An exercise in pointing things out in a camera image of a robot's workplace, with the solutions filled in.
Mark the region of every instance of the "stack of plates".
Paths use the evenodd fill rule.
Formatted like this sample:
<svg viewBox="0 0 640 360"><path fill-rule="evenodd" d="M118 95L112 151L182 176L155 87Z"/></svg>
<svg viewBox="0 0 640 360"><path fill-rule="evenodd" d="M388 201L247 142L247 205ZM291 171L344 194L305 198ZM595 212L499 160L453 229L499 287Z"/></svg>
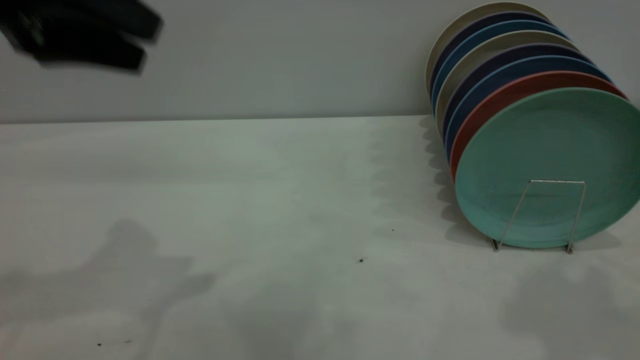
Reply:
<svg viewBox="0 0 640 360"><path fill-rule="evenodd" d="M460 208L487 236L502 238L533 179L587 184L574 241L640 199L640 111L536 9L492 3L456 19L425 84ZM566 245L581 195L532 183L504 243Z"/></svg>

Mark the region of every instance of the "green plate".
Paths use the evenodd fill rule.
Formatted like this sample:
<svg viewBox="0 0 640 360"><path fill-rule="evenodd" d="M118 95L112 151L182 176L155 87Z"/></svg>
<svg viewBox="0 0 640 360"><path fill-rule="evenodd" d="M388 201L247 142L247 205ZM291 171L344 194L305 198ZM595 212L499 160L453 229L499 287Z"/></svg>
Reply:
<svg viewBox="0 0 640 360"><path fill-rule="evenodd" d="M526 97L491 118L458 165L456 195L471 224L500 240L531 179L585 181L573 240L618 221L640 199L640 111L600 90L560 88ZM504 243L568 243L580 184L532 183Z"/></svg>

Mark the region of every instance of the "white table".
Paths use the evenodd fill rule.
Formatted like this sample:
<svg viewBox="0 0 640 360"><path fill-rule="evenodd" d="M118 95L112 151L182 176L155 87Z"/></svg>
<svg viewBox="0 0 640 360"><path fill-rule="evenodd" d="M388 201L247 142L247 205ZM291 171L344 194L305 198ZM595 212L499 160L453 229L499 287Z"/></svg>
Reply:
<svg viewBox="0 0 640 360"><path fill-rule="evenodd" d="M430 117L0 128L0 359L637 359L640 209L494 253Z"/></svg>

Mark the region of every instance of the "white wall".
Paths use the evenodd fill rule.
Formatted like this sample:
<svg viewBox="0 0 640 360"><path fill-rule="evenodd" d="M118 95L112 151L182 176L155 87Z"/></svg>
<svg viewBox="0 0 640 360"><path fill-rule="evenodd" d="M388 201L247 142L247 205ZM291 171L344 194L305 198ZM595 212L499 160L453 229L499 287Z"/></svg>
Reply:
<svg viewBox="0 0 640 360"><path fill-rule="evenodd" d="M0 41L0 120L427 113L422 72L446 25L484 0L147 0L165 19L140 77L43 69ZM633 101L640 3L532 0Z"/></svg>

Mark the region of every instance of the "blue plate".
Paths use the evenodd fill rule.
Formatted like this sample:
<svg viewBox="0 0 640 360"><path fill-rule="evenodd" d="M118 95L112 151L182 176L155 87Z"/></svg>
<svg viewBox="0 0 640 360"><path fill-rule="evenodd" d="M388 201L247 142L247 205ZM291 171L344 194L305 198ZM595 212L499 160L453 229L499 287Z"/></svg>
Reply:
<svg viewBox="0 0 640 360"><path fill-rule="evenodd" d="M462 42L462 44L458 45L455 50L447 57L447 59L443 62L442 67L440 69L435 69L437 71L437 76L432 78L430 94L431 94L431 106L435 110L436 103L438 102L438 95L440 93L440 88L444 83L447 75L449 75L451 69L453 69L456 64L463 58L465 55L473 50L476 46L482 44L483 42L497 37L502 34L510 33L513 31L521 31L521 30L538 30L538 31L546 31L549 33L553 33L564 37L566 39L567 36L562 33L562 31L558 30L556 27L545 24L543 22L538 21L530 21L530 20L513 20L513 21L505 21L499 24L494 24L488 26L487 28L478 31L473 34L471 37Z"/></svg>
<svg viewBox="0 0 640 360"><path fill-rule="evenodd" d="M448 128L445 130L444 143L447 151L447 160L451 159L453 141L456 139L460 126L482 100L514 80L539 72L556 70L583 72L612 83L611 79L592 63L568 56L535 56L505 65L478 82L460 101L451 117L451 121L449 121Z"/></svg>
<svg viewBox="0 0 640 360"><path fill-rule="evenodd" d="M489 16L485 16L475 22L469 24L466 28L462 29L451 41L445 46L444 50L440 53L436 61L436 65L433 67L433 72L438 74L437 72L442 67L442 63L447 59L447 57L458 47L458 45L462 44L468 37L477 33L478 31L487 28L488 26L498 24L500 22L512 21L512 20L531 20L537 22L543 22L545 24L553 25L549 20L545 19L542 16L538 16L528 12L502 12L495 13ZM433 85L433 80L435 76L431 77L431 82Z"/></svg>
<svg viewBox="0 0 640 360"><path fill-rule="evenodd" d="M460 83L456 91L453 93L451 100L446 105L442 122L442 129L444 129L444 131L442 131L442 140L445 139L446 129L449 125L453 112L458 107L462 98L464 98L469 90L471 90L480 80L484 79L484 77L497 69L515 61L543 55L568 56L570 58L591 63L591 60L580 52L566 46L555 44L527 44L505 50L478 66Z"/></svg>

